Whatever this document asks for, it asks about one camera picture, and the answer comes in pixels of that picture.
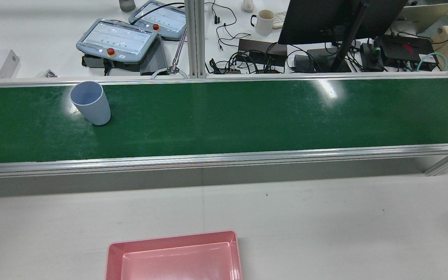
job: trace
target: black box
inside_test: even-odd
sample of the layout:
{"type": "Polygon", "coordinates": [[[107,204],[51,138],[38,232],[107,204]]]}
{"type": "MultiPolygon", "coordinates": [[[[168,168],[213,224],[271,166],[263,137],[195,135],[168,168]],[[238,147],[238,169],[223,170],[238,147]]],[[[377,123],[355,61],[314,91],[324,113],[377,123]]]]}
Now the black box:
{"type": "MultiPolygon", "coordinates": [[[[256,64],[265,64],[267,62],[265,53],[272,44],[274,43],[240,39],[238,51],[248,52],[247,54],[256,64]]],[[[286,58],[288,57],[286,48],[286,45],[280,44],[274,44],[274,46],[269,48],[267,56],[274,58],[272,65],[280,67],[285,66],[286,58]]],[[[239,55],[236,57],[236,60],[251,63],[249,59],[239,55]]]]}

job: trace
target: computer mouse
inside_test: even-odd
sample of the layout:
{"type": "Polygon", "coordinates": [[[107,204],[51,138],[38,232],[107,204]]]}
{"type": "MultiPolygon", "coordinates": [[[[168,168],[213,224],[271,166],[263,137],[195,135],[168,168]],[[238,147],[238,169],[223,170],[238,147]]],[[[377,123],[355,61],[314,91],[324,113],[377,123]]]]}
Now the computer mouse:
{"type": "Polygon", "coordinates": [[[241,6],[241,9],[244,12],[254,12],[254,0],[243,0],[243,6],[241,6]]]}

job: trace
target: touchscreen display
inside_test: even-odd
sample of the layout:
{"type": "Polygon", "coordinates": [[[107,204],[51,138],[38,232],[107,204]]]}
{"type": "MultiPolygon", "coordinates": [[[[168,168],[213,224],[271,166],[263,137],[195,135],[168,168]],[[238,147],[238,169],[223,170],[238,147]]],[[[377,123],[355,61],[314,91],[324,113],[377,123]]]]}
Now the touchscreen display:
{"type": "MultiPolygon", "coordinates": [[[[144,7],[144,9],[139,11],[135,18],[138,18],[146,14],[147,12],[156,9],[157,7],[159,6],[155,5],[154,3],[150,3],[146,7],[144,7]]],[[[161,8],[148,14],[147,16],[144,16],[142,20],[149,23],[157,23],[160,27],[179,32],[186,24],[186,15],[180,12],[173,11],[171,9],[161,8]]]]}
{"type": "Polygon", "coordinates": [[[150,34],[140,30],[121,28],[110,23],[98,23],[84,42],[138,55],[149,37],[150,34]]]}

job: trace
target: green conveyor belt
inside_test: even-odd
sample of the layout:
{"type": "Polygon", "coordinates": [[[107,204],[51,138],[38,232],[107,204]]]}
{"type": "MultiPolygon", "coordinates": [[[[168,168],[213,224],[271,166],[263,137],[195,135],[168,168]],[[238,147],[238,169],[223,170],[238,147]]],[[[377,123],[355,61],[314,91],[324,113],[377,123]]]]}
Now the green conveyor belt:
{"type": "Polygon", "coordinates": [[[104,86],[86,122],[68,86],[0,87],[0,163],[448,144],[448,79],[104,86]]]}

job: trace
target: white box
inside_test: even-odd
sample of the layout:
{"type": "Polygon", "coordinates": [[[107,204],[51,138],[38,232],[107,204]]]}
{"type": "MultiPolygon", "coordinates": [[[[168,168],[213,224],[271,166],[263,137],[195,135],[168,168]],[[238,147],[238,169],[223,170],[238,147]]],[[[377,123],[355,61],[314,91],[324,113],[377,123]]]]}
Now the white box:
{"type": "Polygon", "coordinates": [[[0,79],[14,78],[18,71],[20,59],[12,50],[0,49],[0,79]]]}

